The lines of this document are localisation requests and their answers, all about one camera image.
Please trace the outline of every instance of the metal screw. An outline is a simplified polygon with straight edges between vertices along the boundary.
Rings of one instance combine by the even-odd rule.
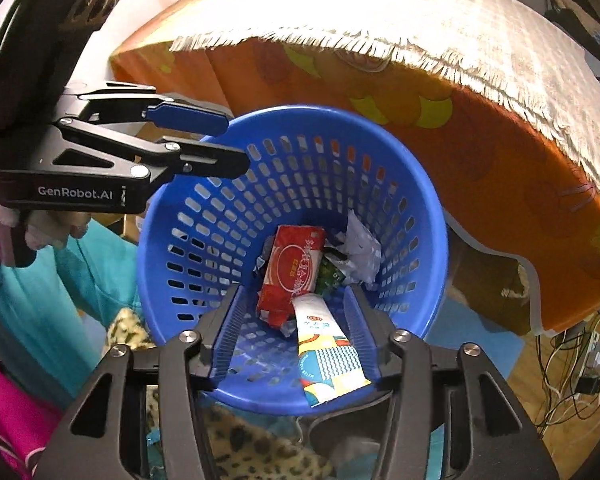
[[[113,345],[111,350],[109,350],[109,353],[113,357],[122,357],[124,354],[126,354],[127,350],[128,347],[126,345]]]
[[[194,341],[197,341],[199,337],[198,332],[195,330],[185,330],[180,333],[179,339],[183,343],[193,343]]]
[[[145,178],[149,176],[149,168],[141,164],[131,168],[131,176],[135,178]]]
[[[403,330],[403,329],[399,328],[398,330],[396,330],[394,332],[394,339],[398,343],[406,343],[407,341],[411,340],[411,333],[408,332],[407,330]]]
[[[482,353],[482,349],[476,343],[467,343],[462,347],[462,350],[471,357],[478,357]]]

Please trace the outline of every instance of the pink fabric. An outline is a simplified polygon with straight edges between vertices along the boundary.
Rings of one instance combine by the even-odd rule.
[[[61,413],[32,399],[0,371],[0,452],[23,480],[35,471]]]

